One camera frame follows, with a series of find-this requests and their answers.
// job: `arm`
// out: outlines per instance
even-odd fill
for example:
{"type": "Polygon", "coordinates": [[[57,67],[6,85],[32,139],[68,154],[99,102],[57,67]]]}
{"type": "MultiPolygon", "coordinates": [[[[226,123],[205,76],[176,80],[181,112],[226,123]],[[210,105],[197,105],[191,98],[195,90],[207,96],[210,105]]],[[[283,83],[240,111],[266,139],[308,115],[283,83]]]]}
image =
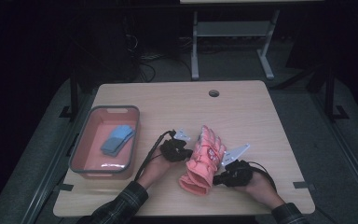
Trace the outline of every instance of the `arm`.
{"type": "Polygon", "coordinates": [[[141,206],[148,198],[147,189],[159,181],[167,171],[178,162],[169,162],[160,156],[159,148],[154,152],[151,160],[145,167],[142,175],[137,181],[130,184],[121,191],[118,196],[95,210],[91,217],[82,217],[77,224],[86,223],[120,223],[130,222],[141,206]]]}
{"type": "Polygon", "coordinates": [[[250,194],[257,202],[271,209],[277,223],[309,223],[293,203],[286,203],[269,181],[257,172],[253,172],[253,178],[247,186],[235,187],[234,189],[250,194]]]}

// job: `person's left hand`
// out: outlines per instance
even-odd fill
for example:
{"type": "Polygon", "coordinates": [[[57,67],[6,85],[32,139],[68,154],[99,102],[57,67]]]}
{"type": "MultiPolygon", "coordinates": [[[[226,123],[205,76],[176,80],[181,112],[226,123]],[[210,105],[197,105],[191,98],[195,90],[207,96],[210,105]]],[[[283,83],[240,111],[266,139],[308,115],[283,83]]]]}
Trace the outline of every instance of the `person's left hand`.
{"type": "Polygon", "coordinates": [[[137,182],[145,189],[148,189],[152,184],[161,179],[171,167],[179,163],[179,161],[167,161],[161,155],[159,148],[160,146],[158,146],[156,151],[153,153],[151,161],[146,165],[144,171],[137,180],[137,182]]]}

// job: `plaid sleeve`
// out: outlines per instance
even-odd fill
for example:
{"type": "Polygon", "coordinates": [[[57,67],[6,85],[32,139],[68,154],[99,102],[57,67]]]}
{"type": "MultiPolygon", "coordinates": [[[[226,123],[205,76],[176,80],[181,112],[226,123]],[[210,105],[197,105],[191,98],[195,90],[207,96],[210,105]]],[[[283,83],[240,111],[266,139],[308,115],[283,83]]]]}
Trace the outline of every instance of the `plaid sleeve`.
{"type": "Polygon", "coordinates": [[[112,202],[95,210],[89,223],[128,223],[147,199],[147,191],[137,182],[131,181],[112,202]]]}
{"type": "Polygon", "coordinates": [[[278,224],[309,224],[293,203],[286,203],[272,210],[278,224]]]}

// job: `pink glove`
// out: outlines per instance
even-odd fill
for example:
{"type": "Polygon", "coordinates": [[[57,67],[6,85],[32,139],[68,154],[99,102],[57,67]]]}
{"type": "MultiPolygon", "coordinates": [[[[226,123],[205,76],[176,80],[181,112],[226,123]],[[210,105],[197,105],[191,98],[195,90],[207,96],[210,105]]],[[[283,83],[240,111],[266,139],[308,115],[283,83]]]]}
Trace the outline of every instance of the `pink glove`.
{"type": "Polygon", "coordinates": [[[179,179],[179,185],[198,195],[207,194],[225,151],[226,147],[220,138],[214,135],[212,129],[203,125],[200,139],[186,163],[187,173],[179,179]]]}

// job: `hand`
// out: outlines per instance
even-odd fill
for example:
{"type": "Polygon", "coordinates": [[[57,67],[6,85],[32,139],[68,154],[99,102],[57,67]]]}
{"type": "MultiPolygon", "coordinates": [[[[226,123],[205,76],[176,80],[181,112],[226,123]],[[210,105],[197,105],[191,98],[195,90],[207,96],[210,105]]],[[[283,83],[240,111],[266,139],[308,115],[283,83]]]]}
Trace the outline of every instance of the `hand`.
{"type": "Polygon", "coordinates": [[[160,146],[158,146],[156,151],[153,153],[151,161],[146,165],[144,171],[137,180],[137,182],[145,189],[148,189],[152,184],[161,179],[171,167],[179,163],[179,161],[167,161],[161,155],[161,151],[159,148],[160,146]]]}
{"type": "Polygon", "coordinates": [[[266,205],[271,210],[284,204],[284,200],[269,181],[258,172],[253,172],[253,177],[248,185],[234,187],[234,189],[250,194],[257,202],[266,205]]]}

